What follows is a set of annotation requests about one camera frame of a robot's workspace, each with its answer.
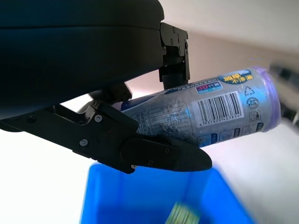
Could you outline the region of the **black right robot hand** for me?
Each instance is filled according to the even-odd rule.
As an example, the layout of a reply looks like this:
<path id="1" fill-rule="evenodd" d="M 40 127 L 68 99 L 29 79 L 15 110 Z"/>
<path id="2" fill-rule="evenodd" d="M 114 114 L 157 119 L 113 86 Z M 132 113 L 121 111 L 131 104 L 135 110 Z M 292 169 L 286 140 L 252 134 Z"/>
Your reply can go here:
<path id="1" fill-rule="evenodd" d="M 277 85 L 281 116 L 299 125 L 299 69 L 282 63 L 271 63 L 269 72 Z"/>

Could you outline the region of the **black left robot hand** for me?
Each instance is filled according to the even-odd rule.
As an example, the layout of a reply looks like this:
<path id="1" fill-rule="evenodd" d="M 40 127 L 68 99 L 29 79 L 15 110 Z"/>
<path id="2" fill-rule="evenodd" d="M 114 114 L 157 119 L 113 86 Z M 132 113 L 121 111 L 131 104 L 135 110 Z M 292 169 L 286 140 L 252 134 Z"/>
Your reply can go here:
<path id="1" fill-rule="evenodd" d="M 114 108 L 128 80 L 159 70 L 164 87 L 190 78 L 188 33 L 163 23 L 157 0 L 3 0 L 0 128 L 27 132 L 131 174 L 143 166 L 207 170 L 190 143 L 137 132 Z"/>

